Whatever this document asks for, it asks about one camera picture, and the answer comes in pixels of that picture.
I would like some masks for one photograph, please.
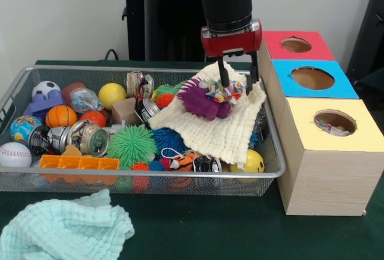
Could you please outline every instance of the red box top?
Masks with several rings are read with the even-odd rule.
[[[318,32],[263,31],[263,39],[274,60],[325,60],[335,58]]]

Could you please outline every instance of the baseball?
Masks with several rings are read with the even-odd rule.
[[[0,147],[0,167],[30,167],[31,152],[20,143],[6,143]]]

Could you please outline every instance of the purple toy block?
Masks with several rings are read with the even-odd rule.
[[[42,94],[34,95],[31,103],[31,112],[34,114],[59,105],[65,105],[65,101],[61,97],[61,92],[59,90],[52,90],[48,93],[48,99],[45,99],[45,96]]]
[[[61,97],[59,90],[52,90],[48,93],[48,99],[42,94],[36,94],[32,98],[32,103],[24,111],[24,116],[35,116],[42,122],[48,111],[55,106],[65,105],[64,99]]]

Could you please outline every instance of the white string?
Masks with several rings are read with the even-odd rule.
[[[172,152],[174,152],[174,153],[176,153],[177,155],[176,156],[173,156],[173,157],[169,157],[169,156],[165,156],[164,154],[163,154],[163,151],[164,150],[171,150]],[[177,158],[177,157],[181,157],[182,159],[184,159],[184,155],[183,154],[180,154],[179,152],[177,152],[175,149],[172,149],[172,148],[163,148],[162,150],[161,150],[161,155],[163,156],[163,158],[168,158],[168,159],[175,159],[175,158]]]

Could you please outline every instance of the white wall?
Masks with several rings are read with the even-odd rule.
[[[317,30],[347,67],[368,0],[253,0],[264,29]],[[128,58],[125,0],[0,0],[0,93],[37,59]]]
[[[0,0],[0,71],[37,59],[128,58],[125,0]],[[9,82],[0,77],[0,92]]]

